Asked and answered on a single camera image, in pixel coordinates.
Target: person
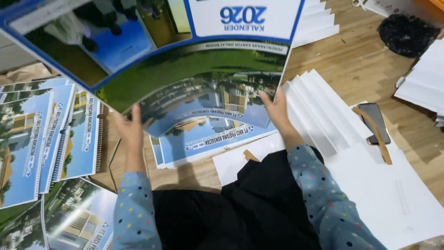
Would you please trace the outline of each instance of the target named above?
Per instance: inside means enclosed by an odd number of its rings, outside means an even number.
[[[249,161],[220,194],[151,191],[142,159],[140,107],[119,114],[127,143],[115,206],[114,250],[123,249],[386,249],[359,218],[317,149],[291,125],[281,89],[260,93],[286,150]]]

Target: black pants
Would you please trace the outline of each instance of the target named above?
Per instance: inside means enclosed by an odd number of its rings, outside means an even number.
[[[153,196],[163,249],[321,248],[285,150],[249,161],[221,194],[162,190]]]

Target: polka dot sleeve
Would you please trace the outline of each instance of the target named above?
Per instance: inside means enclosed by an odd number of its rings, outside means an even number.
[[[154,221],[150,180],[143,173],[127,172],[123,175],[114,208],[112,249],[161,248]]]
[[[356,204],[341,191],[308,145],[294,147],[288,153],[288,161],[322,249],[386,249],[361,221]]]

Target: white paper stack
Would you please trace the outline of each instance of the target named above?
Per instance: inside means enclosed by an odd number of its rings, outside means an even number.
[[[325,9],[321,0],[306,0],[296,28],[291,48],[309,44],[339,33],[334,25],[332,9]]]
[[[436,40],[408,75],[396,83],[395,96],[437,113],[437,125],[444,121],[444,40]]]
[[[361,219],[388,249],[444,234],[443,207],[393,140],[387,145],[393,165],[387,165],[379,148],[367,144],[370,130],[315,70],[282,87],[290,122],[307,144],[318,148]],[[213,157],[221,185],[237,180],[246,164],[245,150],[262,160],[284,148],[275,134]]]

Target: smartphone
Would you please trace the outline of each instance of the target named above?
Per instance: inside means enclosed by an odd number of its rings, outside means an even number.
[[[362,103],[362,104],[358,104],[358,108],[360,110],[366,112],[373,119],[373,121],[376,123],[376,125],[379,129],[379,132],[381,133],[384,143],[390,144],[391,143],[390,136],[387,131],[387,127],[385,126],[384,119],[382,118],[381,110],[379,109],[378,104],[376,104],[376,103]],[[373,134],[374,134],[375,131],[373,130],[373,127],[370,124],[370,122],[363,116],[361,116],[361,118],[362,118],[362,121],[364,122],[364,124],[367,126],[367,128],[369,128],[369,130],[371,132],[373,132]],[[378,139],[376,139],[376,135],[370,136],[369,138],[367,138],[367,141],[371,145],[379,145]]]

